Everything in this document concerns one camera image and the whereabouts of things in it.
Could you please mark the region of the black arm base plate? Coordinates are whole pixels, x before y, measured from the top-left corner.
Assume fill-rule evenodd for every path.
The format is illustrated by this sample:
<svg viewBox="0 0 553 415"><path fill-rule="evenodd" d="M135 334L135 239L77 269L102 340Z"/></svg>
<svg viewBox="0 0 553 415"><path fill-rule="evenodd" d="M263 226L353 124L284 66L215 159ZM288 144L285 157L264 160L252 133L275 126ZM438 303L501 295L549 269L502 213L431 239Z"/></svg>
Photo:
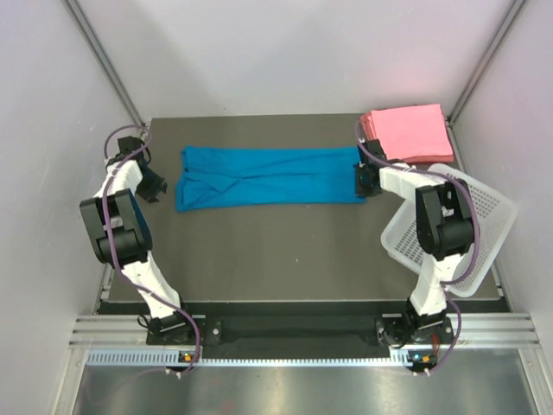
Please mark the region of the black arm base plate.
<svg viewBox="0 0 553 415"><path fill-rule="evenodd" d="M406 301L190 303L204 359L300 360L386 357L390 348L444 347L454 339L453 306L428 336L400 345Z"/></svg>

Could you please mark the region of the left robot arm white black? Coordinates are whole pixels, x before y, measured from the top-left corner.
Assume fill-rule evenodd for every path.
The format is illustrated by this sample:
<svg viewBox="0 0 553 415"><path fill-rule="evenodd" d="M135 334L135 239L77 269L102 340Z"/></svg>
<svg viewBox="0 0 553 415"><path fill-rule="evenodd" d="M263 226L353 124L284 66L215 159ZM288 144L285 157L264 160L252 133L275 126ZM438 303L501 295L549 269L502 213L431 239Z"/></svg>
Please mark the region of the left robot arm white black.
<svg viewBox="0 0 553 415"><path fill-rule="evenodd" d="M95 196L79 204L92 250L102 264L120 270L149 308L137 321L148 330L150 344L184 344L195 337L196 323L182 314L181 296L162 275L153 256L153 239L137 202L158 201L167 192L165 179L150 169L145 142L118 139L118 153L106 160L106 177Z"/></svg>

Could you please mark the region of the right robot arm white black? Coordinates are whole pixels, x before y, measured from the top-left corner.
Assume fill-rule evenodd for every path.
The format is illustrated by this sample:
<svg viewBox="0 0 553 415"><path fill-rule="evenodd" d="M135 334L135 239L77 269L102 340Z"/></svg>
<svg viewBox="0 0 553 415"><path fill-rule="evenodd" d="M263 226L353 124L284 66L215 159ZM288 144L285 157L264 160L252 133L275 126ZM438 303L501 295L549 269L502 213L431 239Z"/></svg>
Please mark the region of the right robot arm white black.
<svg viewBox="0 0 553 415"><path fill-rule="evenodd" d="M466 183L442 173L389 161L377 139L357 139L359 161L354 165L355 192L368 198L388 192L415 209L416 237L423 264L415 289L402 313L400 345L423 342L445 321L447 293L466 254L474 268L480 243L477 215Z"/></svg>

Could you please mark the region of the blue t shirt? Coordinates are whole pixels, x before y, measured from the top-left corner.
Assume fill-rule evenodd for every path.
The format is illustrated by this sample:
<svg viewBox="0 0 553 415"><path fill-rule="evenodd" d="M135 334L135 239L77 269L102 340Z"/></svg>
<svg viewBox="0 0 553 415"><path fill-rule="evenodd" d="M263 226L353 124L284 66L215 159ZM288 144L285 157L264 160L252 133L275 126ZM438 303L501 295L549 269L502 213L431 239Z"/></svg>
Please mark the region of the blue t shirt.
<svg viewBox="0 0 553 415"><path fill-rule="evenodd" d="M270 204L360 204L353 147L224 149L188 146L175 188L179 213Z"/></svg>

